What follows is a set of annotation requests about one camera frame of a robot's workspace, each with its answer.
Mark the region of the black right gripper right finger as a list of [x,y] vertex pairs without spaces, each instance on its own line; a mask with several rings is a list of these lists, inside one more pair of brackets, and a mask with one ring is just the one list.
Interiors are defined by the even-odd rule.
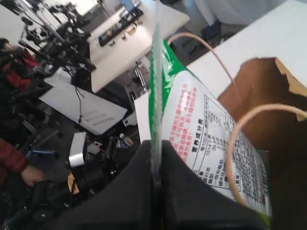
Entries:
[[203,182],[169,141],[153,144],[155,230],[266,230],[260,214]]

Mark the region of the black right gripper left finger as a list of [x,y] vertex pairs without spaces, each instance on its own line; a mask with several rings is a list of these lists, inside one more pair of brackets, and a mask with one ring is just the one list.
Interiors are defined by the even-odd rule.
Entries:
[[154,230],[151,142],[144,141],[106,188],[64,212],[53,230]]

